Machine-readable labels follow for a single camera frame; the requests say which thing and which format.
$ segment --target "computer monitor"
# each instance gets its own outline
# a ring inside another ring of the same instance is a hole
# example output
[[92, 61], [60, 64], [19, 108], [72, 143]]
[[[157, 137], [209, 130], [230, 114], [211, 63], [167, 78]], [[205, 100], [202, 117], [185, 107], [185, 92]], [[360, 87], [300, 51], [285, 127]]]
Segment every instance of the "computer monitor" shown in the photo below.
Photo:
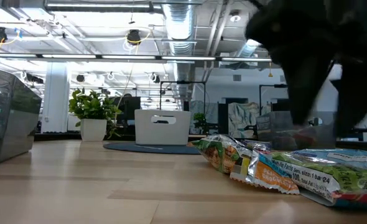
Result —
[[[119, 100], [120, 97], [116, 97], [113, 104], [117, 105], [119, 103]], [[123, 97], [119, 105], [119, 110], [121, 110], [122, 116], [126, 120], [135, 119], [135, 110], [139, 109], [141, 109], [141, 97]]]

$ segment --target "snack bag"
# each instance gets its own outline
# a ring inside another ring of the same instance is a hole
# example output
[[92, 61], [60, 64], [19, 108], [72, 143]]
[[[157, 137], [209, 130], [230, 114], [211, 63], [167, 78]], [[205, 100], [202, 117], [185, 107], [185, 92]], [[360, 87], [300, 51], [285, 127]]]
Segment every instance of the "snack bag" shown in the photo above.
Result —
[[208, 136], [192, 144], [222, 173], [229, 174], [235, 162], [239, 159], [238, 151], [247, 150], [235, 139], [222, 134]]
[[305, 149], [272, 152], [273, 163], [286, 171], [318, 203], [367, 208], [367, 152]]
[[251, 158], [241, 155], [233, 167], [230, 178], [256, 187], [277, 189], [285, 194], [300, 194], [290, 176], [272, 163], [268, 152], [253, 150]]
[[243, 140], [242, 143], [247, 149], [269, 152], [272, 150], [272, 144], [270, 142], [261, 142], [253, 140]]

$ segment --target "green leaves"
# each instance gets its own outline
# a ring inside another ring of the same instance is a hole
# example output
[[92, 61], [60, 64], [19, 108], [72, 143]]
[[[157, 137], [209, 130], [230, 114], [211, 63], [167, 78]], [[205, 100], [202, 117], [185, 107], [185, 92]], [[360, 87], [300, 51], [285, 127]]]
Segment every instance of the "green leaves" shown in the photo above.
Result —
[[101, 95], [93, 90], [90, 91], [89, 95], [86, 95], [84, 88], [75, 90], [72, 93], [73, 99], [69, 100], [69, 112], [77, 116], [78, 119], [108, 120], [107, 133], [109, 138], [114, 135], [120, 137], [113, 120], [117, 114], [121, 113], [121, 110], [114, 105], [114, 98], [109, 98], [107, 94], [105, 94], [105, 98], [100, 98]]
[[204, 133], [208, 132], [206, 116], [203, 113], [195, 113], [193, 116], [195, 128], [202, 128]]

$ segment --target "white pillar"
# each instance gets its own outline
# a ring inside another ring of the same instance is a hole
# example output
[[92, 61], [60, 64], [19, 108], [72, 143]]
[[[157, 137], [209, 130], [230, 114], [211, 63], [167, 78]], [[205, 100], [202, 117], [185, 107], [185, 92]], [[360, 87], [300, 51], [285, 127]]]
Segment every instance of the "white pillar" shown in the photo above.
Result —
[[41, 133], [67, 132], [70, 74], [67, 63], [49, 62], [45, 78]]

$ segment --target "blue mat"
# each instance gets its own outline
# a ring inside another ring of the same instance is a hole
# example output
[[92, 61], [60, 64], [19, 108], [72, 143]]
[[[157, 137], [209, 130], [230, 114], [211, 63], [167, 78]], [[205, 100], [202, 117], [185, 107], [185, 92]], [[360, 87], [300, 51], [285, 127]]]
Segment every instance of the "blue mat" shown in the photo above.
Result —
[[164, 145], [137, 145], [135, 142], [119, 142], [103, 145], [104, 148], [131, 152], [150, 152], [165, 154], [200, 154], [195, 147], [164, 146]]

